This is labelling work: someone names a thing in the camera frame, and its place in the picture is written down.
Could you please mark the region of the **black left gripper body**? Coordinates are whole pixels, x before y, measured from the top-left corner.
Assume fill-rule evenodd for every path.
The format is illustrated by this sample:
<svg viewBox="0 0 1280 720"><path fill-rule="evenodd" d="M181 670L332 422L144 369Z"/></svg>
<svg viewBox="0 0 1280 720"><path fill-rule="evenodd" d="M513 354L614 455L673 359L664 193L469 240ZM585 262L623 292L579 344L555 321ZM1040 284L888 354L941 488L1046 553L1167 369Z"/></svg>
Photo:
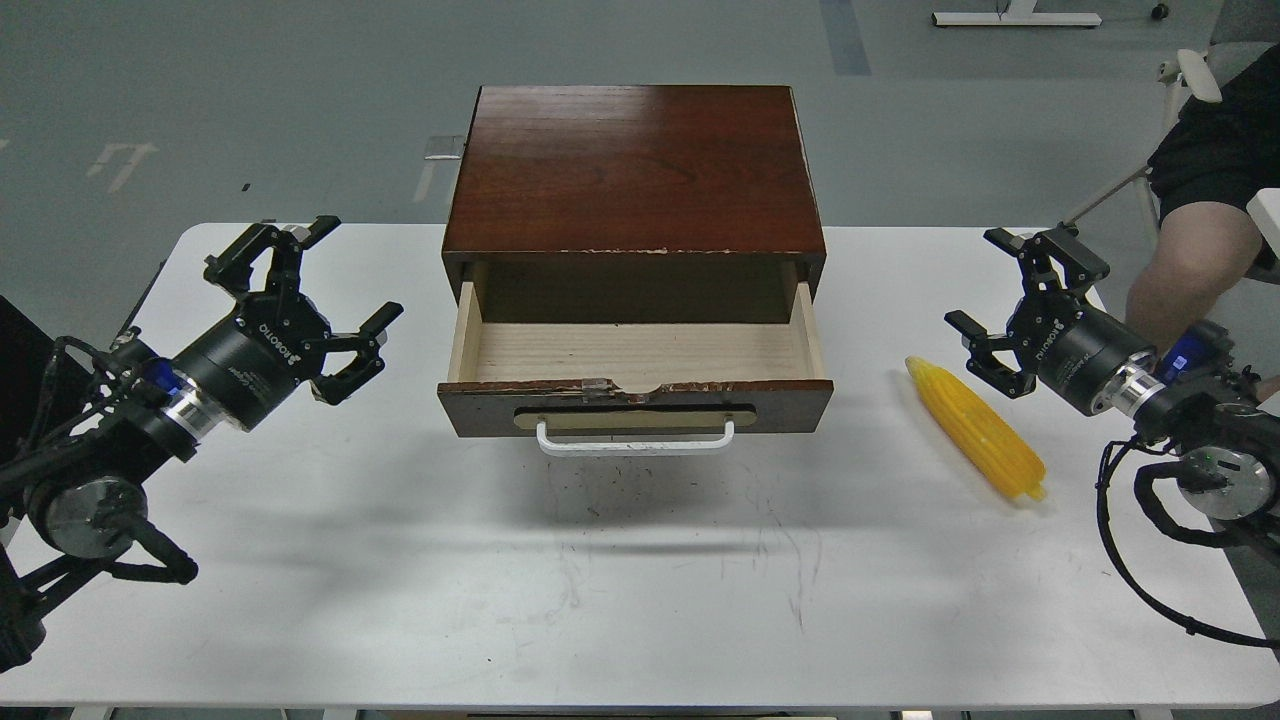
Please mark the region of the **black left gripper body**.
<svg viewBox="0 0 1280 720"><path fill-rule="evenodd" d="M310 299L247 293L230 314L174 357L174 369L212 398L242 430L252 430L294 389L319 375L307 350L332 329Z"/></svg>

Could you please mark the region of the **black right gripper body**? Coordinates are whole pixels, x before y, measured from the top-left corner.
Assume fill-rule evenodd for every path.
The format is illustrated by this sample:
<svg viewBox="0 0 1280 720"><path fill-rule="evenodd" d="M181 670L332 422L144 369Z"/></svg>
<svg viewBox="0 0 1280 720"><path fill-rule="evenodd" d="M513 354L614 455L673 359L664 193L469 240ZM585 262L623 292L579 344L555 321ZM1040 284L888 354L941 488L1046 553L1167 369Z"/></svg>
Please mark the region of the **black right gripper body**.
<svg viewBox="0 0 1280 720"><path fill-rule="evenodd" d="M1006 329L1024 372L1071 407L1110 407L1108 386L1126 364L1148 368L1155 346L1107 313L1069 295L1025 296Z"/></svg>

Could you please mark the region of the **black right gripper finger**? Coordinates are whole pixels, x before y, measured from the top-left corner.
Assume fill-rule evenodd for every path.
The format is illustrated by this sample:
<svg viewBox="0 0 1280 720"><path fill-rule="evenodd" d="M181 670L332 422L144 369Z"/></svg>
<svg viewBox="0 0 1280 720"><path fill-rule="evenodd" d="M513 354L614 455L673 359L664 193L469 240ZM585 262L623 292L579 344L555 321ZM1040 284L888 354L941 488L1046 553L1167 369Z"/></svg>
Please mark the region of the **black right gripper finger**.
<svg viewBox="0 0 1280 720"><path fill-rule="evenodd" d="M1080 311L1089 305L1088 291L1110 273L1110 265L1080 242L1075 225L1055 225L1030 236L997 227L987 229L984 240L1018 263L1018 311Z"/></svg>
<svg viewBox="0 0 1280 720"><path fill-rule="evenodd" d="M992 334L964 310L952 310L943 320L957 331L969 352L966 369L984 383L1010 398L1020 398L1036 389L1032 341L1041 336L1039 309L1018 309L1009 319L1004 334Z"/></svg>

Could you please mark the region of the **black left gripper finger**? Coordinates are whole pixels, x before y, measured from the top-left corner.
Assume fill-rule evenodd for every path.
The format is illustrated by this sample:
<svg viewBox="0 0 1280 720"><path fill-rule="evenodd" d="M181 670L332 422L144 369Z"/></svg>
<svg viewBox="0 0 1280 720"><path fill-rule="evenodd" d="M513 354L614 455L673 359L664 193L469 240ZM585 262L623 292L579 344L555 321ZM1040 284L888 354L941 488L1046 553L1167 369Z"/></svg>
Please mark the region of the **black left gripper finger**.
<svg viewBox="0 0 1280 720"><path fill-rule="evenodd" d="M205 259L204 279L229 293L237 302L274 299L282 304L297 301L301 293L301 266L305 251L340 227L339 217L320 215L308 225L278 227L253 223L221 254ZM250 288L253 264L269 252L270 266L265 286Z"/></svg>
<svg viewBox="0 0 1280 720"><path fill-rule="evenodd" d="M387 328L398 319L404 307L394 301L383 304L355 333L329 334L310 341L310 354L321 365L332 354L353 354L351 361L337 373L317 373L311 378L314 397L337 406L367 384L384 368L381 347L387 341Z"/></svg>

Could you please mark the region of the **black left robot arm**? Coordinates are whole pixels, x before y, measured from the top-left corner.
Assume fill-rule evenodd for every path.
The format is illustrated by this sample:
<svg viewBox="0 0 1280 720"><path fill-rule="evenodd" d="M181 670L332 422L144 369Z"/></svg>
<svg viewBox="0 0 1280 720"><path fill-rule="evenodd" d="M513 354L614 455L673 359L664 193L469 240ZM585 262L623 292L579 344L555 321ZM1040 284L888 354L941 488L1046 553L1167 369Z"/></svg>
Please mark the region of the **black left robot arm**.
<svg viewBox="0 0 1280 720"><path fill-rule="evenodd" d="M27 436L3 466L3 509L58 556L23 575L3 560L4 670L29 662L44 619L99 575L180 585L197 577L197 562L148 520L145 482L163 465L191 460L223 423L255 429L303 384L335 406L384 369L401 304L337 333L301 290L305 252L339 224L253 223L209 256L204 278L233 309L174 357L136 327L106 350L52 341Z"/></svg>

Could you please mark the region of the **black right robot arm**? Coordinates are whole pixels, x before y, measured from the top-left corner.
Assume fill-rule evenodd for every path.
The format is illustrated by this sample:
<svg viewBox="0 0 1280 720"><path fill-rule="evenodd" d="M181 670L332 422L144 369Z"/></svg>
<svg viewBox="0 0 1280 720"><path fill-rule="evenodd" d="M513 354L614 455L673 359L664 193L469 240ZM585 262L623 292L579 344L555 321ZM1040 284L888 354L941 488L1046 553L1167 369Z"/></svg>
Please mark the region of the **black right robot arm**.
<svg viewBox="0 0 1280 720"><path fill-rule="evenodd" d="M1084 416L1115 410L1129 418L1132 437L1105 447L1094 483L1100 538L1115 571L1140 601L1192 635L1276 650L1276 641L1210 625L1146 591L1123 561L1108 505L1125 456L1151 455L1155 461L1137 469L1133 491L1160 533L1211 550L1244 547L1276 564L1277 418L1260 407L1254 375L1221 356L1204 370L1161 380L1153 346L1088 301L1108 265L1074 227L1034 234L996 227L984 238L1018 263L1021 299L1001 334L964 311L946 315L969 354L966 369L1011 398L1044 387Z"/></svg>

